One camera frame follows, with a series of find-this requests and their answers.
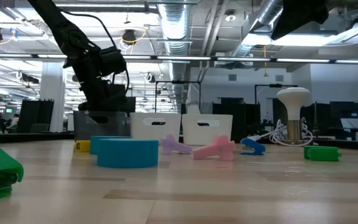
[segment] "pink plastic toy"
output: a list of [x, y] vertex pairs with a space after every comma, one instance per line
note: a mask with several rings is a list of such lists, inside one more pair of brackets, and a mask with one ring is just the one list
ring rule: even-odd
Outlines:
[[210, 156], [219, 156], [225, 161], [232, 161], [233, 151], [236, 150], [234, 141], [229, 141], [226, 135], [215, 136], [212, 144], [204, 146], [193, 152], [194, 159], [204, 159]]
[[170, 155], [174, 150], [184, 154], [191, 154], [193, 152], [192, 147], [176, 142], [172, 134], [167, 135], [166, 139], [161, 139], [160, 145], [162, 146], [163, 155]]

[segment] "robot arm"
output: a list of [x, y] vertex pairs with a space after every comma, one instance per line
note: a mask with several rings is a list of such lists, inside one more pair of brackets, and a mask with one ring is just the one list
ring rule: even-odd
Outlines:
[[60, 50], [67, 56], [64, 68], [73, 70], [87, 99], [79, 110], [117, 111], [126, 102], [125, 86], [101, 77], [126, 71], [116, 46], [100, 49], [75, 24], [66, 19], [52, 0], [28, 0], [49, 26]]

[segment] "ceiling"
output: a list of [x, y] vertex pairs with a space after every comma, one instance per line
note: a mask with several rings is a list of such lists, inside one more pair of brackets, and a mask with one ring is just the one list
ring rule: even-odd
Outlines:
[[[261, 0], [229, 1], [226, 9], [233, 9], [236, 19], [226, 21], [223, 19], [216, 41], [214, 42], [211, 54], [228, 53], [233, 51], [244, 38], [244, 20], [247, 15], [259, 10]], [[219, 17], [219, 11], [222, 5], [218, 6], [217, 14], [211, 16], [211, 7], [213, 1], [200, 0], [198, 4], [191, 5], [190, 9], [190, 55], [200, 55], [201, 48], [206, 32], [206, 25], [210, 19]], [[358, 1], [330, 1], [330, 17], [321, 26], [325, 30], [344, 31], [349, 26], [344, 18], [337, 12], [343, 9], [348, 10], [347, 16], [351, 17], [350, 12], [358, 10]], [[158, 14], [154, 13], [134, 13], [134, 12], [82, 12], [98, 16], [106, 25], [109, 33], [113, 36], [115, 43], [126, 55], [164, 55], [166, 54], [161, 20]], [[101, 24], [93, 18], [76, 17], [65, 15], [67, 19], [76, 24], [94, 43], [101, 48], [112, 46]], [[61, 51], [54, 41], [53, 35], [48, 27], [42, 23], [42, 18], [24, 1], [16, 1], [15, 11], [1, 10], [0, 8], [0, 27], [3, 40], [6, 44], [0, 45], [0, 53], [24, 53], [24, 54], [61, 54]], [[126, 29], [134, 29], [135, 36], [139, 39], [134, 45], [125, 45], [121, 42], [121, 35]], [[358, 58], [358, 45], [335, 45], [330, 47], [299, 47], [299, 46], [277, 46], [267, 45], [265, 48], [255, 46], [250, 53], [254, 57], [283, 57], [283, 58]], [[27, 86], [28, 83], [22, 82], [18, 77], [18, 71], [33, 76], [42, 82], [42, 63], [41, 61], [31, 60], [1, 60], [0, 59], [0, 85]], [[134, 89], [132, 95], [149, 97], [147, 101], [153, 101], [155, 85], [145, 81], [146, 74], [153, 74], [156, 80], [171, 80], [169, 63], [129, 63], [128, 71], [131, 78], [131, 87]], [[190, 64], [192, 72], [197, 70], [197, 64]], [[264, 63], [254, 63], [251, 67], [258, 70], [264, 68]], [[291, 72], [293, 67], [290, 63], [273, 63], [270, 68], [282, 68]], [[206, 79], [210, 83], [219, 83], [219, 74], [222, 70], [209, 71], [210, 77]], [[76, 108], [76, 104], [85, 100], [83, 93], [78, 90], [79, 84], [72, 81], [74, 72], [71, 68], [65, 70], [67, 74], [66, 107], [67, 110]], [[116, 82], [126, 83], [123, 75], [116, 78]], [[173, 99], [172, 92], [162, 91], [159, 96], [161, 99]], [[22, 97], [39, 97], [39, 86], [33, 88], [0, 88], [0, 96], [6, 98], [13, 95], [19, 99]], [[176, 111], [174, 103], [161, 103], [161, 108], [168, 108], [167, 111]], [[153, 106], [144, 106], [147, 111], [152, 110]]]

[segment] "white basket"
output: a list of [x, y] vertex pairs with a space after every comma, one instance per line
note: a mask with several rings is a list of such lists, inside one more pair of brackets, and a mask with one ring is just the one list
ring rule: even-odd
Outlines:
[[212, 143], [216, 135], [231, 138], [233, 115], [223, 114], [184, 114], [182, 118], [183, 142], [191, 146], [204, 146]]
[[[173, 134], [179, 141], [181, 114], [131, 113], [131, 136], [133, 139], [165, 139]], [[165, 122], [164, 125], [153, 123]]]

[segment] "blue plastic clip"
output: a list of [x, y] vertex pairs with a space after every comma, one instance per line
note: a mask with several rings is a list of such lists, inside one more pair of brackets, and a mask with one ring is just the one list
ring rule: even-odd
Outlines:
[[261, 145], [252, 139], [245, 138], [245, 139], [242, 139], [240, 143], [247, 147], [251, 147], [251, 148], [255, 149], [254, 152], [240, 152], [241, 155], [263, 156], [264, 152], [266, 151], [266, 148], [264, 145]]

